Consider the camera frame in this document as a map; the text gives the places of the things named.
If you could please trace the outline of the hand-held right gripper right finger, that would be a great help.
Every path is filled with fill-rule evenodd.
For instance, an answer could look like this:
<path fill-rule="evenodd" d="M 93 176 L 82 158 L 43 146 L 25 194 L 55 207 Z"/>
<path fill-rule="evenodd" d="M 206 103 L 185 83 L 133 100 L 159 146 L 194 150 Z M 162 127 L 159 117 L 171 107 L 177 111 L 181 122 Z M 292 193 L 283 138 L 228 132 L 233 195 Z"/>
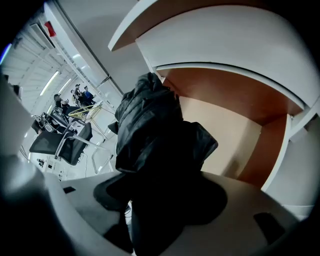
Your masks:
<path fill-rule="evenodd" d="M 136 256 L 252 256 L 298 223 L 259 188 L 207 172 L 150 181 L 132 206 Z"/>

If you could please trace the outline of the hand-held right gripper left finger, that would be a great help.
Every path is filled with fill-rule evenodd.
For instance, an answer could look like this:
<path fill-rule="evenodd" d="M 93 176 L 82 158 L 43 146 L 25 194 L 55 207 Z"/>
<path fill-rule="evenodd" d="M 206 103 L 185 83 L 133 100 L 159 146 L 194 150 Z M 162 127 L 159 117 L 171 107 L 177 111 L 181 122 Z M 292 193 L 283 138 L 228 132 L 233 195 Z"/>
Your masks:
<path fill-rule="evenodd" d="M 116 175 L 60 181 L 52 173 L 44 174 L 54 211 L 77 256 L 132 256 L 103 237 L 120 214 L 106 210 L 94 198 L 94 188 Z"/>

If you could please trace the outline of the white desk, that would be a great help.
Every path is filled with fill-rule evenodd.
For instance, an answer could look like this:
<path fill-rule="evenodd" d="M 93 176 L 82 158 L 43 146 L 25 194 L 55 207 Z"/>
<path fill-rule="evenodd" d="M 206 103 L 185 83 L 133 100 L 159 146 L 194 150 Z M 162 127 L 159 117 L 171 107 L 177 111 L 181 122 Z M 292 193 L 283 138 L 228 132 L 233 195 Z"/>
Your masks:
<path fill-rule="evenodd" d="M 140 0 L 108 47 L 130 44 L 156 74 L 155 67 L 177 63 L 230 65 L 279 83 L 308 105 L 310 119 L 262 191 L 299 219 L 311 214 L 320 191 L 320 62 L 282 8 L 268 0 Z"/>

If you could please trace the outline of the black office chair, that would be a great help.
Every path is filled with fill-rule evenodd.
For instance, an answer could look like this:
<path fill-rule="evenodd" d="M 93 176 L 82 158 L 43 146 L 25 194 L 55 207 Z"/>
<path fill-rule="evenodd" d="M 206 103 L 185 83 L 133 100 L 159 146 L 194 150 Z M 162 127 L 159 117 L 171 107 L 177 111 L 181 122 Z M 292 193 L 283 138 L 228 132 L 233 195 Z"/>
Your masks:
<path fill-rule="evenodd" d="M 105 167 L 112 158 L 110 150 L 91 142 L 93 137 L 93 129 L 90 123 L 86 123 L 79 134 L 67 130 L 63 134 L 43 131 L 34 140 L 29 148 L 30 153 L 45 154 L 54 156 L 54 158 L 62 159 L 71 166 L 76 166 L 79 163 L 81 155 L 87 146 L 95 148 L 92 154 L 93 170 L 96 174 L 99 173 L 97 165 L 99 161 L 95 161 L 95 154 L 102 153 L 102 167 Z"/>

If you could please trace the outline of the patterned stool with gold legs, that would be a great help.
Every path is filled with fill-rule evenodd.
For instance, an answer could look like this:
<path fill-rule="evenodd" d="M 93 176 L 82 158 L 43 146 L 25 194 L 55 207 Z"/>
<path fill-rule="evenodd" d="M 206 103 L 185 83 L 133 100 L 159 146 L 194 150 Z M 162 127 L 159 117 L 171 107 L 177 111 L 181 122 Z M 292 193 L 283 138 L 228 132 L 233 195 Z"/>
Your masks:
<path fill-rule="evenodd" d="M 116 110 L 102 100 L 94 105 L 76 109 L 68 114 L 70 118 L 76 118 L 82 123 L 91 123 L 92 130 L 102 139 L 109 140 L 113 135 L 108 131 L 108 125 L 115 121 Z"/>

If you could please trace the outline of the person's white shirt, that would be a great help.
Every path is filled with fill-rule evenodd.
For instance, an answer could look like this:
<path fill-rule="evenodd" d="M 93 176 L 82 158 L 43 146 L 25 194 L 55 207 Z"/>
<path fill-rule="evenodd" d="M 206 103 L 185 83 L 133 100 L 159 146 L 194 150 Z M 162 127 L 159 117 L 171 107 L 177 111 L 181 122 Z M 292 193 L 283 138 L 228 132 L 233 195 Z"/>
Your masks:
<path fill-rule="evenodd" d="M 0 202 L 23 198 L 44 187 L 44 176 L 18 156 L 32 118 L 0 73 Z"/>

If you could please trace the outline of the ceiling light bar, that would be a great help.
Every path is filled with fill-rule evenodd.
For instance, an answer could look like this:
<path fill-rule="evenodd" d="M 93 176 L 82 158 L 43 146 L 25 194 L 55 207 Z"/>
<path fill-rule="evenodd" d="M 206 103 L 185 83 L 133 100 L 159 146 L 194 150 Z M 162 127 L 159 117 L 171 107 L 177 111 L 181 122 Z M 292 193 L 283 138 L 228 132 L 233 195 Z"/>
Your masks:
<path fill-rule="evenodd" d="M 68 85 L 68 83 L 71 81 L 71 78 L 69 78 L 64 85 L 60 88 L 60 90 L 58 91 L 59 94 L 61 94 L 61 92 L 64 90 L 64 88 Z"/>
<path fill-rule="evenodd" d="M 48 80 L 48 82 L 45 84 L 44 88 L 42 89 L 41 93 L 39 94 L 40 96 L 43 96 L 44 93 L 47 91 L 48 87 L 51 85 L 53 80 L 60 74 L 60 71 L 56 71 L 51 78 Z"/>

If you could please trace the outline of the red wall sign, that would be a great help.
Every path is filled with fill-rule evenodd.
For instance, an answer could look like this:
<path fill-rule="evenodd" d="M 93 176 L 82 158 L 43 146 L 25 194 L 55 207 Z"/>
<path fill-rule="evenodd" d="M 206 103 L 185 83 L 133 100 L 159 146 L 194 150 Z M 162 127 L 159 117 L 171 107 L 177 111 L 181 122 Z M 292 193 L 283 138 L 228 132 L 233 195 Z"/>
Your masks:
<path fill-rule="evenodd" d="M 56 36 L 56 32 L 55 32 L 55 30 L 54 30 L 54 28 L 53 28 L 53 26 L 52 26 L 50 21 L 46 21 L 44 23 L 44 26 L 47 28 L 50 37 L 55 37 Z"/>

